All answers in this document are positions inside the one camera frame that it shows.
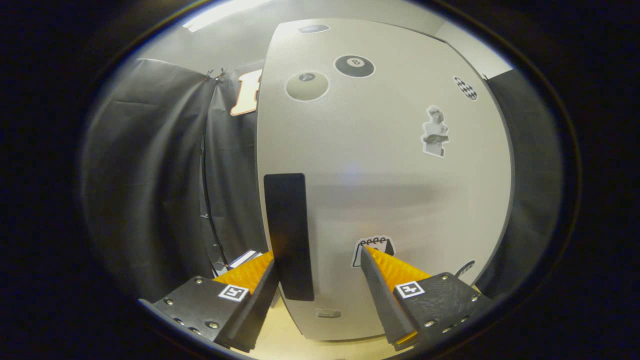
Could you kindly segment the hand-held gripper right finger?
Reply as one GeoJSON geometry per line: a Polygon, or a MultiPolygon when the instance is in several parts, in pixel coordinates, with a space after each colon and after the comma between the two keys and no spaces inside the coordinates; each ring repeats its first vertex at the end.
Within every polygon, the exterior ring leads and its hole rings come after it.
{"type": "Polygon", "coordinates": [[[432,349],[466,332],[493,301],[450,272],[426,272],[364,246],[360,267],[386,339],[395,350],[432,349]]]}

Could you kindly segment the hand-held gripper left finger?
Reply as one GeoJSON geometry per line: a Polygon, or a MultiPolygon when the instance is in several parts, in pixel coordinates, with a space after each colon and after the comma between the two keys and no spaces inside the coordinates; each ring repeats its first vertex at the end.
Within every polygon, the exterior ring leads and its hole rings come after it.
{"type": "Polygon", "coordinates": [[[174,335],[213,353],[256,347],[278,288],[271,251],[215,278],[194,276],[141,307],[174,335]]]}

